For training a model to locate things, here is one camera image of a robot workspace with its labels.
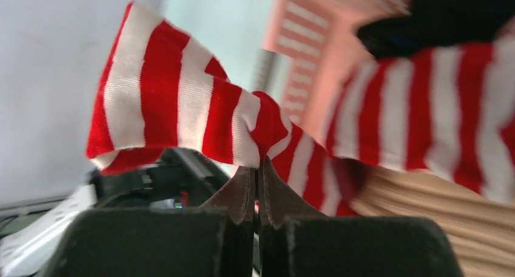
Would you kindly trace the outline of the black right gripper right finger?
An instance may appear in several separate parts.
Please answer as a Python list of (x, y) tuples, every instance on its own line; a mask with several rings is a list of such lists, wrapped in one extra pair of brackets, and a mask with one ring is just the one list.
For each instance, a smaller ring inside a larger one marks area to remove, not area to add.
[(281, 179), (269, 157), (257, 170), (257, 193), (261, 227), (278, 229), (288, 217), (325, 217)]

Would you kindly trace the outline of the black blue white sock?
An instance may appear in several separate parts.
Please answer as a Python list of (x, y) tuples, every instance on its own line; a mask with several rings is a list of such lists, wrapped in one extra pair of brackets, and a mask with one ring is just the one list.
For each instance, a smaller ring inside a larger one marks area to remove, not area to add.
[(514, 16), (514, 0), (412, 0), (410, 14), (359, 27), (357, 38), (376, 59), (421, 49), (492, 41)]

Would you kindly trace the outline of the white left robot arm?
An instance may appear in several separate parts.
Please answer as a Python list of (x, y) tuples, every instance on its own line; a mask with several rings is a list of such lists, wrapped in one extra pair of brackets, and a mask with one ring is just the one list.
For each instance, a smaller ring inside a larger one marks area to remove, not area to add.
[(34, 276), (64, 232), (93, 208), (185, 208), (204, 203), (228, 175), (198, 152), (167, 149), (153, 164), (114, 176), (98, 170), (70, 196), (44, 210), (1, 219), (1, 276)]

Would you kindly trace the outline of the red white striped sock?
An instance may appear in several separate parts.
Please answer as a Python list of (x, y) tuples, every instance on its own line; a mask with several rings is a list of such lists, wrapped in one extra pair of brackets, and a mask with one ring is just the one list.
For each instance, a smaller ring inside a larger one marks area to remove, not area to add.
[(115, 174), (171, 147), (247, 168), (270, 159), (280, 179), (320, 212), (355, 215), (356, 186), (341, 162), (269, 95), (232, 84), (195, 38), (130, 2), (100, 78), (86, 155)]
[(514, 36), (359, 65), (330, 113), (330, 155), (427, 170), (514, 198)]

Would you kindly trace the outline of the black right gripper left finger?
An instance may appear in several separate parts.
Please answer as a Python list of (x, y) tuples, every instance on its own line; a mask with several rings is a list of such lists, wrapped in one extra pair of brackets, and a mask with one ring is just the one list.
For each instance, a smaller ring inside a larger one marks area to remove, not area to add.
[(256, 169), (239, 167), (235, 175), (213, 196), (201, 204), (206, 208), (224, 208), (237, 225), (252, 222), (256, 192)]

